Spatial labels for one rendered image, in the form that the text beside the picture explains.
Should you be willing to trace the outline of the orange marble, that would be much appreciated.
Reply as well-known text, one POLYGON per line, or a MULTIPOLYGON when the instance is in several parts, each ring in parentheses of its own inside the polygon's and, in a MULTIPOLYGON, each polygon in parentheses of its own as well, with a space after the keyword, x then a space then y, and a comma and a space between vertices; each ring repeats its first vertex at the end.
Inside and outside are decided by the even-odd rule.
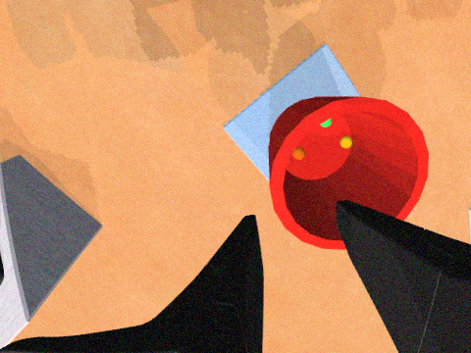
POLYGON ((303 157, 305 157, 305 149, 303 148, 295 148, 293 152, 293 157, 295 160, 302 160, 303 157))

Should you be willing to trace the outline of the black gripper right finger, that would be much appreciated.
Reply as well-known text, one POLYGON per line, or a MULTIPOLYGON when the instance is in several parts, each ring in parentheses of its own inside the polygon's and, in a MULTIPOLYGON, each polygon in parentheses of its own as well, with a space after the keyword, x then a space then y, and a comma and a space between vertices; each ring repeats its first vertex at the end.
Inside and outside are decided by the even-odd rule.
POLYGON ((471 243, 350 200, 335 217, 397 353, 471 353, 471 243))

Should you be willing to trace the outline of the red cup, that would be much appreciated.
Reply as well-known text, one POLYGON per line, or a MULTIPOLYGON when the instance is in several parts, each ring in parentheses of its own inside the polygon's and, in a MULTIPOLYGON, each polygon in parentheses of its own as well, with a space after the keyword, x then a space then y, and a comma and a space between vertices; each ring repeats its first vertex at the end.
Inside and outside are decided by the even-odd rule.
POLYGON ((298 99, 274 122, 268 141, 276 215, 301 242, 330 250, 345 250, 338 200, 404 221, 420 199, 428 166, 423 130, 393 103, 370 97, 298 99), (329 118, 330 126, 321 126, 329 118), (340 146, 345 136, 349 149, 340 146), (305 149, 302 160, 293 157, 295 148, 305 149))

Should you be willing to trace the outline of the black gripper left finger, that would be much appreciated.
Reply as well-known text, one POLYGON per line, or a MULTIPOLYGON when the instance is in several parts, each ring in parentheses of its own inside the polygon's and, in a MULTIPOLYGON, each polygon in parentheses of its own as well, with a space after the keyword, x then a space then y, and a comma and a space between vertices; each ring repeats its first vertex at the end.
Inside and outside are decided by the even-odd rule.
POLYGON ((264 271, 255 215, 240 219, 191 281, 144 325, 28 337, 0 353, 263 353, 264 271))

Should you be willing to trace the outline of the yellow marble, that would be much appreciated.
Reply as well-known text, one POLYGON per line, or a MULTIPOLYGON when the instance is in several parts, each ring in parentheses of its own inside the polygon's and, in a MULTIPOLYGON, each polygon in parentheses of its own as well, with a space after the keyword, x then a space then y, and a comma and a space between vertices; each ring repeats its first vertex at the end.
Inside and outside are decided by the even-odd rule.
POLYGON ((350 146, 352 146, 352 140, 350 140, 350 137, 349 136, 342 137, 340 139, 340 146, 341 148, 349 149, 350 146))

